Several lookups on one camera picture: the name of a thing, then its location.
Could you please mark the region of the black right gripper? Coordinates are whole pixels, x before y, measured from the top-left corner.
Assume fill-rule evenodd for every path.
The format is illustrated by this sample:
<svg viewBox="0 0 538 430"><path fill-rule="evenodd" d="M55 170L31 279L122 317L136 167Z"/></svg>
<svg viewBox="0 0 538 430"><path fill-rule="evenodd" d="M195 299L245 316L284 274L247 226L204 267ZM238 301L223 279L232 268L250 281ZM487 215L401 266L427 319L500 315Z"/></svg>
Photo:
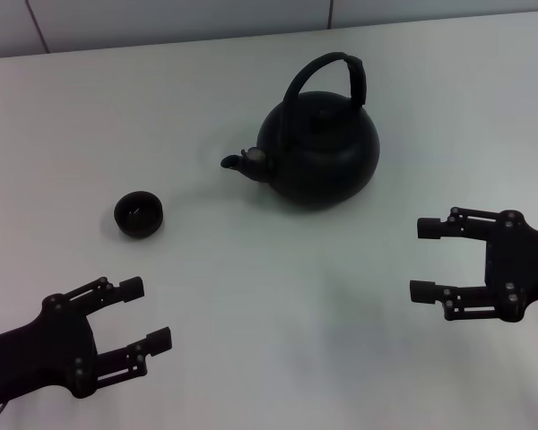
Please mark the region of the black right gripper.
<svg viewBox="0 0 538 430"><path fill-rule="evenodd" d="M411 280L413 303L443 307L447 321L499 319L516 323L538 301L538 230L519 211L453 207L445 220L419 218L419 239L463 237L486 241L485 285L453 287Z"/></svg>

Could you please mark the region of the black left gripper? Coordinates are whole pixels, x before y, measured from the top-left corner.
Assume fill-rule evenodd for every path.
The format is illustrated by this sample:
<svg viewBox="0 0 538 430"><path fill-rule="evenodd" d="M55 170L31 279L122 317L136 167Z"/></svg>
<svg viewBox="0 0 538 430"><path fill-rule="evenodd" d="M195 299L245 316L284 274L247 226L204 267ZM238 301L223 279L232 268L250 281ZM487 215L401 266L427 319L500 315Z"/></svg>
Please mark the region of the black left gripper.
<svg viewBox="0 0 538 430"><path fill-rule="evenodd" d="M143 296L140 277L118 284L101 277L64 295L44 299L32 322L0 334L0 400L13 400L54 385L83 399L98 388L146 376L146 358L172 348L170 328L97 356L85 315Z"/></svg>

